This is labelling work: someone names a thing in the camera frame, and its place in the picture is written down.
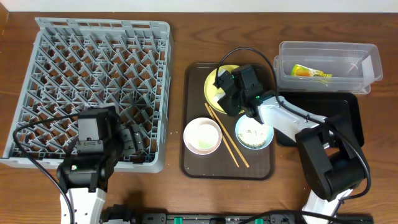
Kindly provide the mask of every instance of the cable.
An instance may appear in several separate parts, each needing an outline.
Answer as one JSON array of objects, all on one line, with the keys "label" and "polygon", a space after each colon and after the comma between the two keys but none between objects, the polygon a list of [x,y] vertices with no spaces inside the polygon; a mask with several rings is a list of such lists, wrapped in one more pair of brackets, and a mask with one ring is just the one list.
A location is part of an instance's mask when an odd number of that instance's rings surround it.
[{"label": "cable", "polygon": [[306,212],[306,211],[300,211],[300,210],[273,210],[273,211],[268,211],[268,212],[263,212],[261,214],[255,215],[253,217],[248,218],[245,221],[241,221],[239,224],[247,224],[249,222],[252,222],[258,218],[262,218],[264,216],[271,216],[271,215],[286,215],[286,214],[292,214],[296,216],[310,216],[310,217],[315,217],[315,218],[321,218],[324,220],[331,221],[333,223],[340,223],[340,224],[353,224],[352,222],[345,221],[345,220],[340,220],[338,218],[330,217],[327,215],[322,215],[318,213],[313,213],[313,212]]},{"label": "cable", "polygon": [[73,215],[74,212],[73,212],[73,210],[72,210],[72,205],[71,205],[71,203],[70,203],[70,201],[69,201],[67,195],[62,191],[61,186],[60,186],[60,184],[57,182],[57,180],[55,180],[55,178],[54,178],[42,165],[40,165],[40,164],[39,164],[39,163],[38,163],[38,162],[37,162],[37,161],[36,161],[36,160],[23,148],[23,147],[22,147],[22,145],[20,144],[20,142],[19,142],[19,140],[18,140],[17,133],[18,133],[19,131],[22,131],[22,130],[25,129],[25,128],[31,128],[31,127],[33,127],[33,126],[35,126],[35,125],[38,125],[38,124],[48,123],[48,122],[52,122],[52,121],[58,121],[58,120],[65,119],[65,118],[72,118],[72,117],[74,117],[74,116],[78,116],[78,114],[70,114],[70,115],[66,115],[66,116],[59,117],[59,118],[50,118],[50,119],[45,119],[45,120],[42,120],[42,121],[30,123],[30,124],[27,124],[27,125],[23,125],[23,126],[17,128],[17,129],[13,132],[13,134],[12,134],[12,137],[14,138],[15,145],[17,145],[17,147],[19,148],[19,150],[21,150],[21,151],[25,154],[26,158],[28,158],[28,160],[30,160],[30,161],[33,163],[33,165],[35,165],[40,171],[42,171],[42,172],[44,173],[44,175],[46,175],[46,176],[51,180],[51,182],[56,186],[56,188],[58,188],[58,190],[61,192],[62,197],[63,197],[63,198],[65,199],[65,201],[67,202],[67,206],[68,206],[68,210],[69,210],[69,215],[70,215],[70,223],[71,223],[71,224],[75,224],[75,217],[74,217],[74,215]]},{"label": "cable", "polygon": [[221,61],[219,62],[218,66],[217,66],[215,83],[217,83],[218,70],[220,69],[220,67],[221,67],[221,65],[223,64],[224,60],[225,60],[228,56],[230,56],[232,53],[234,53],[234,52],[236,52],[236,51],[238,51],[238,50],[251,50],[251,51],[253,51],[253,52],[259,54],[263,59],[265,59],[265,61],[267,61],[268,66],[271,68],[272,76],[273,76],[273,78],[274,78],[275,97],[276,97],[276,100],[277,100],[278,104],[279,104],[281,107],[285,108],[287,111],[289,111],[289,112],[291,112],[291,113],[293,113],[293,114],[296,114],[296,115],[299,116],[299,117],[302,117],[302,118],[304,118],[304,119],[306,119],[306,120],[308,120],[308,121],[312,121],[312,122],[314,122],[314,123],[317,123],[317,124],[319,124],[320,126],[323,126],[324,128],[327,128],[327,130],[331,131],[336,137],[340,138],[343,142],[347,143],[347,145],[348,145],[350,148],[352,148],[354,154],[356,155],[356,157],[358,158],[359,162],[361,163],[361,165],[362,165],[362,167],[363,167],[363,169],[364,169],[365,176],[366,176],[366,180],[367,180],[367,184],[366,184],[366,188],[364,189],[363,192],[361,192],[361,193],[359,193],[359,194],[356,194],[356,195],[352,195],[352,196],[345,196],[345,197],[343,197],[343,198],[340,199],[339,203],[344,203],[345,200],[354,199],[354,198],[359,198],[359,197],[362,197],[363,195],[366,195],[366,194],[369,192],[370,188],[371,188],[372,180],[371,180],[371,176],[370,176],[369,170],[368,170],[368,168],[366,167],[366,164],[365,164],[365,162],[364,162],[364,159],[359,155],[358,150],[357,150],[357,149],[353,146],[353,144],[347,139],[347,137],[344,136],[343,134],[341,134],[339,131],[333,129],[332,127],[330,127],[329,125],[327,125],[327,124],[325,124],[325,123],[323,123],[323,122],[321,122],[321,121],[318,121],[318,120],[316,120],[316,119],[311,118],[309,114],[304,115],[304,114],[301,114],[301,113],[299,113],[299,112],[297,112],[297,111],[295,111],[295,110],[289,108],[288,106],[284,105],[284,103],[283,103],[282,101],[279,100],[279,92],[278,92],[278,86],[277,86],[277,78],[276,78],[276,73],[275,73],[275,70],[274,70],[274,66],[272,65],[271,61],[267,58],[267,56],[265,56],[262,52],[260,52],[260,51],[258,51],[258,50],[256,50],[256,49],[253,49],[253,48],[251,48],[251,47],[238,47],[238,48],[236,48],[236,49],[234,49],[234,50],[228,52],[228,54],[226,54],[226,55],[223,57],[223,59],[221,59]]}]

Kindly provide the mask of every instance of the dish rack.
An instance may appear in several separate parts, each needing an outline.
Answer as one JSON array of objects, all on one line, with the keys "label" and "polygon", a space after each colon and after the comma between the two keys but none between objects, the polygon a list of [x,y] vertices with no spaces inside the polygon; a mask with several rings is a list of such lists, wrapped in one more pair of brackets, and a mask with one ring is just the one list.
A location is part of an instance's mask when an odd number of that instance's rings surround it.
[{"label": "dish rack", "polygon": [[[161,171],[173,68],[170,26],[155,21],[35,20],[40,31],[0,162],[35,167],[12,140],[17,127],[114,103],[122,126],[138,124],[145,145],[144,150],[121,157],[115,171]],[[77,134],[77,121],[62,119],[17,136],[42,166],[56,169]]]}]

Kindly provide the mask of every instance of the chopsticks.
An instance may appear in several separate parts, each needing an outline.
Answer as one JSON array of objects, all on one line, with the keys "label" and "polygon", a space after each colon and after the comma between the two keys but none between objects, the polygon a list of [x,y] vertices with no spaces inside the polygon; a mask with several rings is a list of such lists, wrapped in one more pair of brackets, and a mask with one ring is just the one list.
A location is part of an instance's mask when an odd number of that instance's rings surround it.
[{"label": "chopsticks", "polygon": [[[216,121],[216,119],[215,119],[213,113],[211,112],[209,106],[207,105],[207,103],[205,103],[205,106],[206,106],[206,109],[207,109],[207,111],[209,112],[211,118],[213,119],[213,121]],[[222,137],[223,137],[223,141],[224,141],[224,143],[225,143],[225,145],[226,145],[226,148],[228,149],[229,153],[230,153],[231,156],[232,156],[232,159],[234,159],[234,161],[235,161],[235,163],[236,163],[236,166],[239,167],[239,164],[238,164],[238,162],[236,161],[235,156],[234,156],[234,154],[232,153],[232,150],[231,150],[231,148],[229,147],[229,144],[228,144],[228,142],[226,141],[226,139],[225,139],[225,137],[224,137],[224,134],[221,133],[221,135],[222,135]]]},{"label": "chopsticks", "polygon": [[[239,156],[241,157],[241,159],[243,160],[244,164],[246,165],[247,168],[249,168],[249,164],[248,162],[246,162],[246,160],[244,159],[241,151],[238,149],[238,147],[235,145],[235,142],[232,140],[231,136],[228,134],[227,130],[224,128],[223,123],[220,121],[220,119],[218,119],[217,114],[213,111],[213,109],[211,107],[208,106],[207,103],[205,103],[205,106],[207,108],[207,110],[209,111],[210,116],[214,119],[216,118],[218,124],[221,126],[221,128],[223,129],[224,133],[226,134],[226,136],[228,137],[229,141],[231,142],[231,144],[234,146],[236,152],[239,154]],[[225,144],[227,145],[227,148],[229,149],[229,153],[231,153],[233,159],[235,160],[236,165],[238,166],[238,163],[236,162],[235,157],[233,156],[233,153],[231,151],[231,149],[229,148],[227,142],[225,141],[225,138],[223,136],[223,140],[225,142]]]}]

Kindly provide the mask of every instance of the clear plastic container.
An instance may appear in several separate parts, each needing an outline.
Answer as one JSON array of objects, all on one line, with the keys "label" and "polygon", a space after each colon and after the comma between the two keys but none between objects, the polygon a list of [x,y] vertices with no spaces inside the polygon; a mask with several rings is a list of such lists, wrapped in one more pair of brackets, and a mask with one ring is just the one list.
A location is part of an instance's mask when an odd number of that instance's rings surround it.
[{"label": "clear plastic container", "polygon": [[[292,76],[296,64],[330,73],[332,77]],[[374,44],[282,42],[274,68],[282,91],[367,94],[371,91],[370,84],[383,78],[379,50]]]}]

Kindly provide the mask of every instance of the yellow packet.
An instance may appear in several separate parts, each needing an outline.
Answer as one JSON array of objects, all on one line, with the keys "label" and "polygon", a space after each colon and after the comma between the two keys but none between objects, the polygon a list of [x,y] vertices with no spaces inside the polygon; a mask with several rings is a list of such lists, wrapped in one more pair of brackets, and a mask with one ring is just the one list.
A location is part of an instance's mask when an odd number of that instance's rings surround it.
[{"label": "yellow packet", "polygon": [[307,68],[303,65],[296,64],[292,69],[292,76],[304,76],[304,77],[326,77],[331,78],[331,74],[324,73],[312,68]]}]

